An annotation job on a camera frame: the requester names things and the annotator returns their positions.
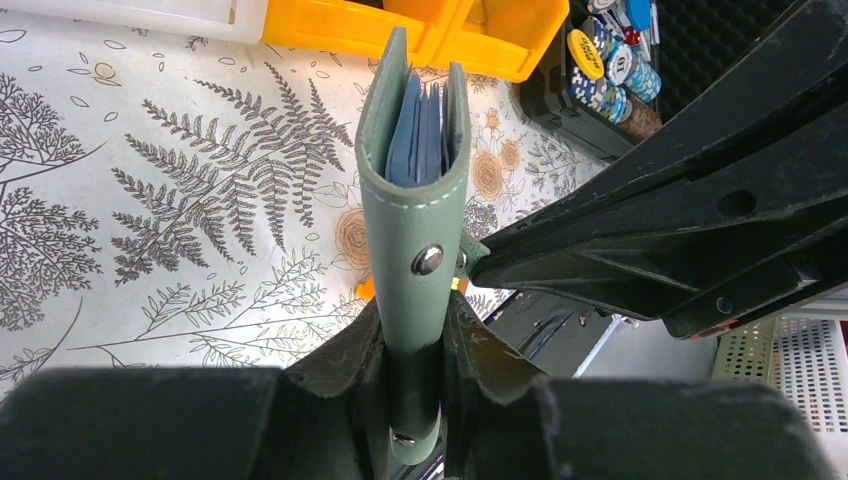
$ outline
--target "white plastic container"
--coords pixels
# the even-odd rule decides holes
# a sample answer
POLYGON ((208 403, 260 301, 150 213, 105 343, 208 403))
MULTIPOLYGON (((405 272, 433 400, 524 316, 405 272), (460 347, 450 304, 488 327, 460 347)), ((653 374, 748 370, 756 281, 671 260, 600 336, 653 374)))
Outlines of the white plastic container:
POLYGON ((268 0, 3 0, 12 10, 256 43, 268 0))

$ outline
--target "floral tablecloth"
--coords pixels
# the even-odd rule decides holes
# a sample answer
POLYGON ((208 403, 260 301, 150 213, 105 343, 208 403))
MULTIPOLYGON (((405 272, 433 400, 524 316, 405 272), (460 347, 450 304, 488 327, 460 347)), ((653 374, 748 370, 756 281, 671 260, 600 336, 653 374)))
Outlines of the floral tablecloth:
MULTIPOLYGON (((377 60, 2 8, 0 58, 0 392, 59 366, 284 367, 363 307, 377 60)), ((474 236, 603 168, 511 85, 468 92, 474 236)), ((481 316, 505 297, 467 293, 481 316)))

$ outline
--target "black case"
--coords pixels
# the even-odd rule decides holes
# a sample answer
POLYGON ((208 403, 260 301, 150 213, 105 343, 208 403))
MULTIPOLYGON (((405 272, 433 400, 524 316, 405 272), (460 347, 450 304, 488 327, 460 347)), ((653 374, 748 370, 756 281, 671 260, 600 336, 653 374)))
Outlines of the black case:
MULTIPOLYGON (((663 81, 651 107, 663 122, 707 89, 793 2, 792 0, 658 1, 660 45, 651 64, 663 81)), ((571 13, 539 65, 519 85, 524 113, 543 128, 613 162, 639 141, 569 93, 573 63, 565 36, 588 17, 586 2, 571 13)))

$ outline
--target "poker chip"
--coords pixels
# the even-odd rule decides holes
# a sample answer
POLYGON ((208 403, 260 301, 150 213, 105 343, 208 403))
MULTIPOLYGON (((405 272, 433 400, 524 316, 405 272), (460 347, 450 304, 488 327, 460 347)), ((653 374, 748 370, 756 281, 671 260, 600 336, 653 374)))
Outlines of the poker chip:
POLYGON ((606 28, 604 28, 601 21, 590 16, 583 22, 583 25, 580 26, 580 30, 585 33, 587 37, 592 39, 592 43, 601 55, 601 60, 606 60, 612 52, 613 44, 610 42, 610 37, 612 35, 606 28))
POLYGON ((589 99, 589 108, 599 112, 604 106, 604 97, 609 89, 605 78, 595 81, 595 94, 589 99))
POLYGON ((625 78, 624 84, 645 103, 651 102, 660 93, 662 88, 662 79, 657 74, 651 65, 642 57, 634 55, 635 68, 633 72, 625 78))
POLYGON ((624 0, 624 14, 637 32, 651 28, 651 0, 624 0))
POLYGON ((622 87, 613 87, 612 90, 615 94, 613 95, 613 105, 610 109, 609 121, 618 123, 624 117, 624 112, 627 109, 627 94, 622 87))
POLYGON ((617 35, 619 38, 624 38, 624 31, 621 30, 621 25, 618 24, 618 21, 612 14, 612 11, 604 12, 599 17, 603 20, 604 26, 612 32, 614 35, 617 35))
POLYGON ((621 85, 633 73, 636 67, 636 55, 629 45, 624 43, 615 47, 607 59, 607 78, 613 85, 621 85))
POLYGON ((612 55, 612 52, 614 52, 619 45, 624 43, 624 40, 615 33, 610 32, 609 30, 607 30, 607 33, 609 34, 609 37, 607 38, 606 48, 609 50, 609 53, 604 60, 608 59, 609 56, 612 55))
POLYGON ((657 112, 632 93, 625 92, 625 95, 626 106, 618 127, 638 140, 644 140, 656 133, 662 127, 662 120, 657 112))
POLYGON ((597 92, 597 83, 590 80, 579 67, 575 66, 571 72, 571 85, 569 91, 571 95, 584 105, 591 106, 597 92))
POLYGON ((618 92, 616 91, 618 88, 620 87, 613 85, 610 85, 607 88, 607 91, 604 92, 604 98, 601 102, 601 106, 598 109, 598 113, 607 120, 609 120, 609 118, 615 113, 616 109, 619 108, 617 104, 618 92))
POLYGON ((604 13, 614 7, 618 0, 589 0, 586 8, 589 13, 604 13))
POLYGON ((582 30, 568 32, 565 43, 568 45, 568 51, 574 63, 583 70, 589 80, 597 80, 604 76, 604 62, 601 54, 582 30))

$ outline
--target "yellow plastic bin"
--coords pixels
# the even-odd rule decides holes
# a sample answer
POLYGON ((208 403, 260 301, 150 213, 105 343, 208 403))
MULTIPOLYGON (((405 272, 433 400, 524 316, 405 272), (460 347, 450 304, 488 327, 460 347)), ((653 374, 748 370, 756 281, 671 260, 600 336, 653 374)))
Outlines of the yellow plastic bin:
POLYGON ((392 29, 401 26, 406 28, 409 60, 426 64, 444 39, 456 0, 430 2, 416 15, 404 5, 384 8, 343 0, 269 0, 262 41, 380 58, 392 29))
POLYGON ((527 80, 568 16, 568 0, 461 0, 459 29, 447 32, 431 65, 459 62, 475 73, 527 80))
POLYGON ((406 28, 409 60, 521 82, 568 15, 568 0, 269 0, 262 41, 380 58, 406 28))

